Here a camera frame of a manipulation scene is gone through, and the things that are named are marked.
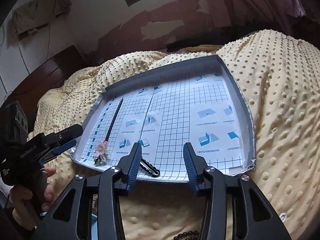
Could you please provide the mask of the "person's left hand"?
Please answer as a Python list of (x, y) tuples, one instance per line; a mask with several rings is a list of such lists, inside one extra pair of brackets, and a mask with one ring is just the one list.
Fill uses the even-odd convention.
[(32, 231), (40, 222), (40, 213), (47, 212), (56, 200), (55, 191), (47, 180), (56, 174), (56, 168), (47, 166), (22, 178), (10, 190), (15, 222)]

